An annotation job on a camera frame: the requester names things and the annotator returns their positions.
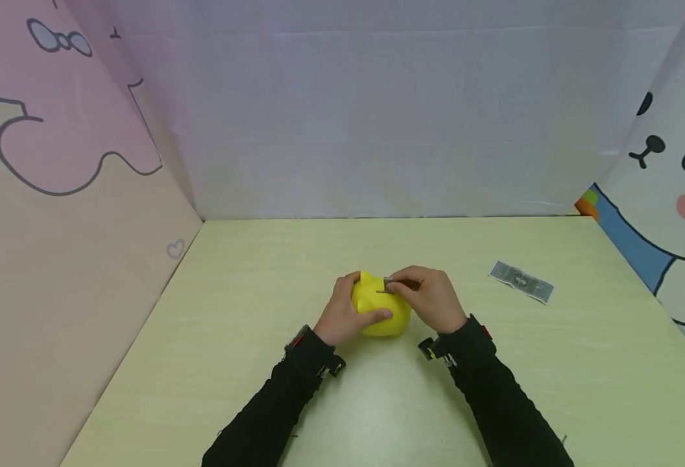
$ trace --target yellow piggy bank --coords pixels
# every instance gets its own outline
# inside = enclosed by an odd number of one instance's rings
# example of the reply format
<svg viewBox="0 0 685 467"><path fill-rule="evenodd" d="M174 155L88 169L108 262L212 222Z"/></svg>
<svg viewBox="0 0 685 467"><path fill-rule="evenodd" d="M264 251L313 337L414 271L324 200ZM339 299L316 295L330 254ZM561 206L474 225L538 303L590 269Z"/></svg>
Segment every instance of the yellow piggy bank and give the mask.
<svg viewBox="0 0 685 467"><path fill-rule="evenodd" d="M353 286L351 301L358 313L386 308L392 311L392 318L374 324L362 331L362 334L375 337L400 335L405 331L410 320L410 305L401 297L385 292L385 279L373 277L365 270L361 271L361 280Z"/></svg>

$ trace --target orange patch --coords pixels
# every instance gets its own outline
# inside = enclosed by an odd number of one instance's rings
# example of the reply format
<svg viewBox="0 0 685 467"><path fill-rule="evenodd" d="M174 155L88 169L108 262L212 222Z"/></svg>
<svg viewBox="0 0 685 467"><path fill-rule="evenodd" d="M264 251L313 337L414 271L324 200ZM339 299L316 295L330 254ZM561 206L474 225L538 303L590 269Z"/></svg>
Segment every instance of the orange patch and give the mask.
<svg viewBox="0 0 685 467"><path fill-rule="evenodd" d="M579 210L582 216L592 216L595 221L599 222L599 212L597 212L597 208L595 208L594 205L589 201L581 198L577 201L577 203L575 203L575 207L577 210Z"/></svg>

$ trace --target wristband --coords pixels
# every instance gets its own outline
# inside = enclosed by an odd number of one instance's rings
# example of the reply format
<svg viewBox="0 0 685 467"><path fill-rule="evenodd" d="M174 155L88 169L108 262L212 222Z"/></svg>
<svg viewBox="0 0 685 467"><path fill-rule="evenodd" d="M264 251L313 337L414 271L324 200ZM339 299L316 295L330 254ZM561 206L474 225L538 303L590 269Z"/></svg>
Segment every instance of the wristband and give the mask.
<svg viewBox="0 0 685 467"><path fill-rule="evenodd" d="M307 377L323 378L327 373L337 377L337 373L346 367L346 363L335 355L334 351L334 347L324 344L324 341L306 324L285 346L285 358Z"/></svg>
<svg viewBox="0 0 685 467"><path fill-rule="evenodd" d="M493 338L473 315L454 333L439 334L435 341L428 338L418 348L428 360L443 357L450 368L467 372L481 368L496 354Z"/></svg>

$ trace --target left hand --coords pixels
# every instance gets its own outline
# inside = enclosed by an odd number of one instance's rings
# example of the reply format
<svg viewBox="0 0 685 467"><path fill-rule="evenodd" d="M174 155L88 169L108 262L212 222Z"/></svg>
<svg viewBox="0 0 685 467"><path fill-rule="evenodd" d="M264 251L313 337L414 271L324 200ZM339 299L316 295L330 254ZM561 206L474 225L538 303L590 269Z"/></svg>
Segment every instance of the left hand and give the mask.
<svg viewBox="0 0 685 467"><path fill-rule="evenodd" d="M314 333L324 341L324 344L332 347L342 344L353 339L368 326L392 318L392 311L388 309L376 309L360 314L355 310L350 296L353 285L360 279L361 271L356 271L335 282L332 298L314 326Z"/></svg>

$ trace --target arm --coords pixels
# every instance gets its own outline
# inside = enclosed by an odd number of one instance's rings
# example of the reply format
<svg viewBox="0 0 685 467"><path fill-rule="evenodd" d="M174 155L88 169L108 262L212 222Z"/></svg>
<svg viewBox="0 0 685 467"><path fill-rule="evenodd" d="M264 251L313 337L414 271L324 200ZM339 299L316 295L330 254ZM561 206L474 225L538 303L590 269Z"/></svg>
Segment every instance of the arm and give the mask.
<svg viewBox="0 0 685 467"><path fill-rule="evenodd" d="M496 467L573 466L553 429L496 357L496 346L474 316L440 339L451 357L451 377L470 404Z"/></svg>
<svg viewBox="0 0 685 467"><path fill-rule="evenodd" d="M314 330L304 328L286 348L285 359L203 456L203 467L274 467L278 465L291 431L329 370L344 362L334 357L334 346L353 339L379 321L389 310L356 313L350 296L360 272L335 283L332 298Z"/></svg>
<svg viewBox="0 0 685 467"><path fill-rule="evenodd" d="M444 271L410 266L394 272L389 287L440 335L452 378L475 414L496 467L573 466L535 405L496 358L496 346L478 321L469 320Z"/></svg>
<svg viewBox="0 0 685 467"><path fill-rule="evenodd" d="M203 456L203 467L277 466L298 416L322 383L320 369L333 348L313 331L275 365L272 377Z"/></svg>

